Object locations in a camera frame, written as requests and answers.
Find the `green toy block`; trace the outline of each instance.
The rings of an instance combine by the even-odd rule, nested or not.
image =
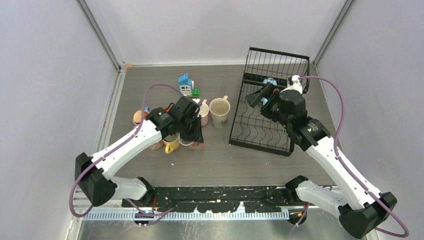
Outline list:
[[[199,89],[195,88],[191,90],[191,98],[198,98],[199,97]]]

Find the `dish rack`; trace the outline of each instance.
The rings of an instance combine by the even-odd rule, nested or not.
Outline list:
[[[282,156],[292,154],[295,144],[290,141],[284,127],[261,115],[261,103],[252,108],[245,97],[258,91],[266,81],[276,82],[280,90],[285,89],[288,77],[293,75],[309,75],[308,56],[257,47],[249,48],[229,144]],[[302,86],[303,94],[306,94],[309,79],[302,81]]]

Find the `glass surface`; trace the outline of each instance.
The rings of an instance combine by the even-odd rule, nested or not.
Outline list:
[[[286,220],[162,221],[138,228],[133,221],[83,220],[79,240],[288,240],[293,227]],[[339,220],[319,208],[308,210],[307,220],[290,240],[354,240]]]

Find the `white wall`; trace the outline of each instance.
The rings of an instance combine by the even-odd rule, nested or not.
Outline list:
[[[4,1],[0,56],[0,238],[64,239],[115,69],[73,0]]]
[[[424,1],[356,1],[318,65],[344,94],[346,156],[397,197],[394,212],[411,240],[424,236],[423,43]],[[324,89],[338,122],[338,96],[331,86]],[[383,227],[402,232],[390,218]]]
[[[249,46],[314,59],[344,0],[90,0],[126,64],[239,63]]]

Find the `blue toy house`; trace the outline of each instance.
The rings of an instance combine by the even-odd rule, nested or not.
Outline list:
[[[194,81],[189,79],[188,73],[184,73],[178,78],[179,90],[183,95],[191,96],[194,84]]]

